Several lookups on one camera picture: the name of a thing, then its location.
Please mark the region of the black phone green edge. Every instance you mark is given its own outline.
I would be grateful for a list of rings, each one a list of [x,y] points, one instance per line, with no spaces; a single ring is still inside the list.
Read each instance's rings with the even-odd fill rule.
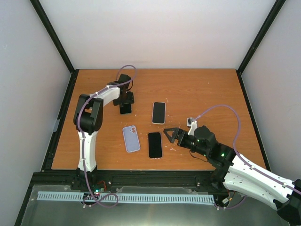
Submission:
[[[121,115],[130,114],[132,112],[131,104],[124,104],[119,107],[119,112]]]

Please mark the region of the purple phone case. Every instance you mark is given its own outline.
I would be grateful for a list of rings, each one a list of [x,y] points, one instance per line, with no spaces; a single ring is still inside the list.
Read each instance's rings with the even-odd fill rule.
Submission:
[[[122,129],[125,148],[127,153],[132,153],[140,150],[140,142],[135,125],[124,127]]]

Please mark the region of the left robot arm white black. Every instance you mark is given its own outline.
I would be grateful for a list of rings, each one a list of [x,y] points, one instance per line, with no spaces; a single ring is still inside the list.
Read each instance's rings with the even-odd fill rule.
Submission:
[[[121,74],[119,79],[108,83],[102,90],[93,94],[80,95],[74,114],[73,123],[79,135],[80,160],[78,169],[86,172],[81,183],[86,189],[94,189],[98,184],[98,178],[90,172],[96,167],[95,148],[96,137],[103,123],[103,109],[112,102],[119,107],[120,114],[132,112],[131,105],[134,101],[134,94],[130,91],[133,79]]]

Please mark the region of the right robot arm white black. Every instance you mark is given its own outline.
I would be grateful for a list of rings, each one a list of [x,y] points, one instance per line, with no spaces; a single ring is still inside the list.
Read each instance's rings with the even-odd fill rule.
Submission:
[[[285,221],[301,224],[301,181],[276,175],[251,162],[227,145],[219,143],[206,126],[185,131],[164,129],[170,143],[206,157],[215,167],[211,184],[257,199],[277,211]]]

